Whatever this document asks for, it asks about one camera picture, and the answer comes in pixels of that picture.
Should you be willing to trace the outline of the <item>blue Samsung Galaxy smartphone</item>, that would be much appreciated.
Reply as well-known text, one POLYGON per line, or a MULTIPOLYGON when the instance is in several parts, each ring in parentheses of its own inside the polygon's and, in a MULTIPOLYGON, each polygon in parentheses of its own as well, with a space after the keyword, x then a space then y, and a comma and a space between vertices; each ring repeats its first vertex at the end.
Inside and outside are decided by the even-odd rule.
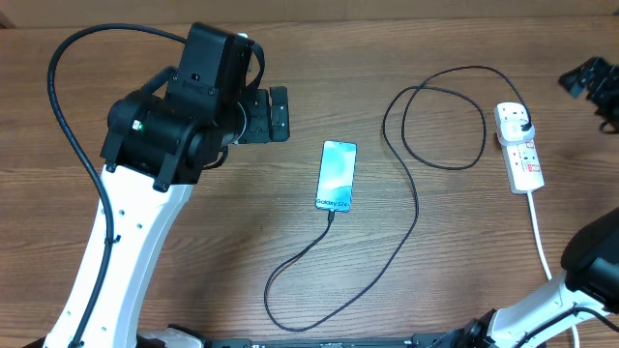
POLYGON ((314 204, 317 209, 342 213, 351 210, 356 158, 355 143, 323 143, 314 204))

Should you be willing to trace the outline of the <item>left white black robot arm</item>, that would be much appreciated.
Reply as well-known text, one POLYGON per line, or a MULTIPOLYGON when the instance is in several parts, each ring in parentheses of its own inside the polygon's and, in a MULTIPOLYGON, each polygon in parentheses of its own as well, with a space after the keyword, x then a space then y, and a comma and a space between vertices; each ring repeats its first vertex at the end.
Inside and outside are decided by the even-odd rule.
POLYGON ((288 95, 264 89, 251 63, 262 47, 200 22, 168 66, 117 101, 107 116, 102 169, 79 160, 100 202, 69 299, 42 347, 204 347, 179 325, 141 331, 140 311, 162 246, 201 174, 233 145, 289 138, 288 95))

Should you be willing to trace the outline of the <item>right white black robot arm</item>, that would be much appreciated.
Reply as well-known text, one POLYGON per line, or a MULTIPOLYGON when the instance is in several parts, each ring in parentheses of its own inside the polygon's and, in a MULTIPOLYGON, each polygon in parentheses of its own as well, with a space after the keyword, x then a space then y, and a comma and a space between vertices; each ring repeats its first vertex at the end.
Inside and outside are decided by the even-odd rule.
MULTIPOLYGON (((600 131, 618 132, 618 67, 592 57, 559 77, 573 97, 586 92, 603 118, 600 131)), ((562 272, 520 302, 491 310, 464 328, 432 343, 434 347, 540 347, 592 318, 614 331, 606 319, 618 312, 618 211, 582 227, 561 257, 562 272)))

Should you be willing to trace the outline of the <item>white USB charger plug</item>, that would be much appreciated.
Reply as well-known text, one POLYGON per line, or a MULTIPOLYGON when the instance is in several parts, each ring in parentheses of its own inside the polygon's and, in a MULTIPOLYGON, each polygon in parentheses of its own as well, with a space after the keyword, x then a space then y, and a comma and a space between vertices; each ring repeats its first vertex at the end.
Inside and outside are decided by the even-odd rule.
POLYGON ((498 141, 502 146, 515 146, 532 140, 535 136, 535 127, 527 130, 516 121, 500 122, 497 130, 498 141))

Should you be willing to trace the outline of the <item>white power extension strip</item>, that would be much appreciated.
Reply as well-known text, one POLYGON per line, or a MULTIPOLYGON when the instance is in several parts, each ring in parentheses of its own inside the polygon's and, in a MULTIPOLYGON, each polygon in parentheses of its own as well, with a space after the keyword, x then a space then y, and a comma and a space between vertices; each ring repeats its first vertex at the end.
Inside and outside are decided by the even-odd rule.
MULTIPOLYGON (((500 122, 516 121, 522 126, 528 123, 528 113, 520 103, 499 103, 495 106, 493 113, 496 134, 500 122)), ((512 193, 526 194, 545 185, 534 138, 515 146, 502 146, 501 144, 500 146, 512 193)))

